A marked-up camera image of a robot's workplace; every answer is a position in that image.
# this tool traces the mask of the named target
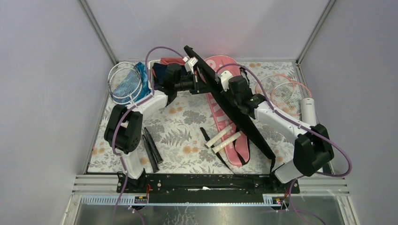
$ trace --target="white cylinder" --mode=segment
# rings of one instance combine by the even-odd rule
[[[276,178],[278,178],[278,180],[283,184],[301,175],[302,174],[297,170],[296,166],[294,165],[293,160],[279,167],[275,171]]]
[[[307,97],[301,100],[301,120],[311,126],[317,124],[313,98]]]
[[[212,146],[214,143],[216,143],[222,136],[224,136],[229,130],[231,130],[232,125],[229,124],[228,126],[226,126],[222,131],[220,131],[216,136],[214,136],[212,139],[210,139],[206,144],[205,147],[206,148],[210,148],[210,146]]]
[[[241,132],[237,132],[235,134],[233,134],[231,137],[225,139],[225,141],[221,142],[219,145],[215,146],[213,148],[213,152],[217,153],[218,151],[220,151],[221,149],[223,149],[225,146],[229,145],[231,142],[233,142],[234,140],[236,140],[238,137],[240,137]]]

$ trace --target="floral pattern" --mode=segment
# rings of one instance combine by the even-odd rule
[[[242,64],[260,79],[267,75],[283,74],[296,80],[291,62],[242,62]],[[248,78],[254,93],[256,82],[250,75]],[[111,147],[104,140],[105,128],[114,105],[109,98],[99,125],[97,140],[92,149],[88,172],[122,171],[119,157],[113,155]],[[293,145],[287,142],[285,137],[265,123],[254,120],[254,124],[276,154],[276,167],[293,158]],[[217,134],[206,95],[180,92],[170,105],[146,119],[143,126],[148,128],[164,160],[159,164],[158,173],[232,173],[211,150],[203,146],[206,141],[200,127],[203,127],[210,137]],[[249,144],[250,161],[244,166],[229,164],[224,150],[221,150],[220,154],[235,173],[268,173],[271,161],[252,142]],[[136,150],[141,165],[148,173],[151,173],[152,168],[142,142]]]

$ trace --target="gray wall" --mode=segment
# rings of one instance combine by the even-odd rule
[[[351,156],[361,224],[397,224],[398,1],[337,1],[302,68],[321,123]],[[344,172],[346,162],[334,165]]]
[[[202,57],[295,59],[328,0],[88,0],[115,55],[143,60],[155,46]],[[155,51],[152,59],[170,56]]]
[[[0,0],[0,224],[59,224],[111,63],[77,0]]]

